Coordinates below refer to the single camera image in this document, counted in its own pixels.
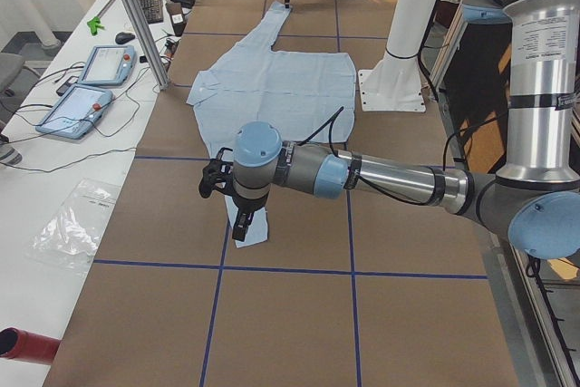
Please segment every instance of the green object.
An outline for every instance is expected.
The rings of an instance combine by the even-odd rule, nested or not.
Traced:
[[[105,26],[101,24],[101,19],[98,16],[93,17],[93,19],[89,20],[87,22],[87,25],[89,26],[89,28],[91,28],[91,35],[96,35],[97,32],[99,32],[99,29],[105,28]]]

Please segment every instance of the plastic bag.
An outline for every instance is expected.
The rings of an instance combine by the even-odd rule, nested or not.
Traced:
[[[86,274],[120,192],[119,186],[83,179],[33,238],[26,254],[42,263]]]

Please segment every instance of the table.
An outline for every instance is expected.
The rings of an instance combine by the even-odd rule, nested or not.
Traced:
[[[85,61],[94,45],[114,44],[116,33],[131,30],[121,0],[116,0],[101,17],[105,29],[91,36],[86,22],[96,16],[108,1],[95,1],[45,75]],[[162,37],[166,33],[172,34],[167,11],[164,10],[164,14],[166,17],[163,23],[150,26],[153,39],[161,38],[159,48],[164,44]],[[137,40],[130,44],[135,46],[138,56],[143,54]],[[113,89],[113,93],[121,94],[146,66],[136,63],[128,81],[122,87]],[[32,89],[24,104],[54,104],[58,99],[55,90],[59,84],[53,83],[53,80],[39,84]],[[15,143],[14,147],[23,155],[20,166],[52,169],[92,153],[135,147],[147,125],[157,95],[158,88],[152,74],[144,72],[142,79],[130,91],[131,98],[140,105],[139,110],[134,120],[118,134],[103,138],[96,131],[91,131],[76,142],[44,137]],[[127,96],[120,97],[103,116],[99,129],[105,133],[116,131],[131,117],[136,107],[136,103]],[[38,122],[45,112],[23,111],[22,114],[29,121]],[[12,141],[38,135],[34,127],[16,116],[6,126],[4,134]],[[2,329],[14,326],[52,337],[63,336],[85,277],[35,262],[24,255],[25,249],[81,179],[122,185],[133,156],[134,151],[116,152],[85,160],[51,174],[0,168]],[[48,369],[48,366],[0,360],[1,383],[21,387],[39,386]]]
[[[170,70],[180,86],[151,114],[44,386],[517,385],[467,220],[273,187],[268,241],[236,249],[223,199],[198,195],[208,155],[191,84],[273,1],[196,2]],[[372,68],[395,2],[292,0],[274,50]],[[426,108],[358,104],[349,150],[439,163],[445,134]]]

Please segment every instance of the white desk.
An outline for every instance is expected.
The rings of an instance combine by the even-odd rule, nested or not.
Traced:
[[[91,49],[98,44],[114,44],[118,32],[130,31],[131,23],[125,14],[121,0],[117,0],[102,16],[105,29],[91,36],[86,22],[96,16],[109,0],[97,0],[79,23],[71,38],[58,53],[46,74],[86,61]],[[153,39],[172,34],[170,21],[150,26]],[[161,48],[165,43],[159,41]],[[137,40],[131,41],[142,55]],[[141,68],[147,64],[136,63],[124,87],[130,85]],[[54,92],[58,84],[53,79],[35,87],[24,104],[54,104],[58,96]],[[124,88],[114,89],[119,95]],[[140,103],[135,119],[111,138],[104,138],[96,131],[89,132],[77,143],[43,137],[16,143],[14,147],[23,155],[21,167],[52,169],[93,153],[112,149],[135,147],[147,125],[157,98],[158,87],[150,71],[135,85],[130,96]],[[104,133],[116,131],[133,114],[136,105],[123,96],[103,116],[99,129]],[[38,122],[44,111],[22,112],[31,122]],[[34,127],[18,117],[8,123],[4,134],[11,140],[37,136]],[[34,262],[24,256],[27,244],[38,234],[55,211],[81,179],[96,179],[122,185],[131,165],[134,151],[108,154],[85,160],[52,174],[43,174],[6,167],[0,168],[0,330],[14,326],[31,332],[56,338],[63,336],[81,292],[84,276],[56,267]],[[0,385],[38,387],[42,385],[48,366],[0,359]]]

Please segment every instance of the computer keyboard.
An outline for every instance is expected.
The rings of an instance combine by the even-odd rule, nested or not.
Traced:
[[[159,23],[163,21],[163,0],[139,0],[147,23]]]

